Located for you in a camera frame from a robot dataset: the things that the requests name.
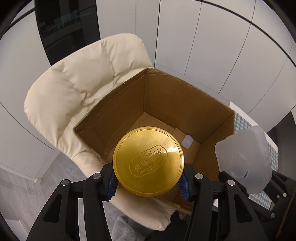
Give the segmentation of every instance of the blue gripper pad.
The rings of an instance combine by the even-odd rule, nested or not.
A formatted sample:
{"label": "blue gripper pad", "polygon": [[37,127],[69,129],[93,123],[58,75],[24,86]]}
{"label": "blue gripper pad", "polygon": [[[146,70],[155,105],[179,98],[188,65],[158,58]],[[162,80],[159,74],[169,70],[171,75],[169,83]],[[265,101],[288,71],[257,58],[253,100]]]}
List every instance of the blue gripper pad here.
{"label": "blue gripper pad", "polygon": [[108,181],[108,192],[107,198],[111,200],[111,198],[115,195],[116,189],[118,185],[118,180],[114,173],[112,173],[111,178]]}
{"label": "blue gripper pad", "polygon": [[186,179],[184,173],[182,173],[182,176],[180,177],[180,179],[178,181],[178,185],[179,185],[181,195],[188,202],[189,201],[188,182],[187,182],[187,179]]}

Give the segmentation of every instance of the plastic lid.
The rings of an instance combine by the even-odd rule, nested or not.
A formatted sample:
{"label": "plastic lid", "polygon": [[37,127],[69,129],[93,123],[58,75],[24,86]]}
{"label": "plastic lid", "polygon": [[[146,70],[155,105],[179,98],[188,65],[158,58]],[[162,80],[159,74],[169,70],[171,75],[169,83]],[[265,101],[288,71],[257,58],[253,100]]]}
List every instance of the plastic lid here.
{"label": "plastic lid", "polygon": [[227,137],[215,146],[219,170],[227,172],[247,189],[258,194],[271,178],[271,164],[264,131],[259,126]]}
{"label": "plastic lid", "polygon": [[157,196],[180,179],[184,156],[178,141],[157,127],[127,133],[113,154],[113,168],[121,185],[140,196]]}

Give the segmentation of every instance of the cardboard flap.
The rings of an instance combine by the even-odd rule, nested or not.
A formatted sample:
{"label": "cardboard flap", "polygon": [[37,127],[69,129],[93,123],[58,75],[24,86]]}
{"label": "cardboard flap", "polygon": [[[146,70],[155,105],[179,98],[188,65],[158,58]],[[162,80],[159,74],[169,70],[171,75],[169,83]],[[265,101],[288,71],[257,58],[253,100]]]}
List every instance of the cardboard flap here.
{"label": "cardboard flap", "polygon": [[84,117],[75,133],[104,158],[143,113],[146,70],[105,96]]}
{"label": "cardboard flap", "polygon": [[219,181],[219,166],[215,153],[215,145],[217,142],[224,140],[226,137],[233,135],[234,113],[223,123],[220,128],[215,131],[205,142],[200,145],[200,149],[196,155],[193,167],[196,172],[206,175],[213,181]]}
{"label": "cardboard flap", "polygon": [[149,69],[144,111],[203,143],[233,113],[194,86]]}

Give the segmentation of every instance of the dark glass door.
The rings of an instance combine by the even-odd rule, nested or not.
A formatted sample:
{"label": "dark glass door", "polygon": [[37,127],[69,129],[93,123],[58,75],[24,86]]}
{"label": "dark glass door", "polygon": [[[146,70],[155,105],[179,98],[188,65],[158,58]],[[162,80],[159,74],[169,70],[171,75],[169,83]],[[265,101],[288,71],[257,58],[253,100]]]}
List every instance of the dark glass door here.
{"label": "dark glass door", "polygon": [[35,9],[51,65],[100,40],[96,0],[35,0]]}

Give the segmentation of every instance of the screw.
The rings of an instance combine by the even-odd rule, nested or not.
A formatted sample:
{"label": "screw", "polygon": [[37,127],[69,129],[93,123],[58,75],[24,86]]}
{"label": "screw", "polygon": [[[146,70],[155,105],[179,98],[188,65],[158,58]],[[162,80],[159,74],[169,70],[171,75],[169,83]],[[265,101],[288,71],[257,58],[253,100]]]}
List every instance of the screw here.
{"label": "screw", "polygon": [[65,179],[62,181],[62,186],[67,186],[69,184],[69,180]]}
{"label": "screw", "polygon": [[234,186],[235,185],[235,182],[233,180],[228,180],[227,183],[230,186]]}
{"label": "screw", "polygon": [[196,177],[197,179],[203,179],[203,174],[201,174],[201,173],[197,173],[197,174],[195,174],[195,177]]}
{"label": "screw", "polygon": [[94,179],[99,179],[99,178],[101,178],[101,174],[100,173],[95,173],[95,174],[93,174],[93,178]]}

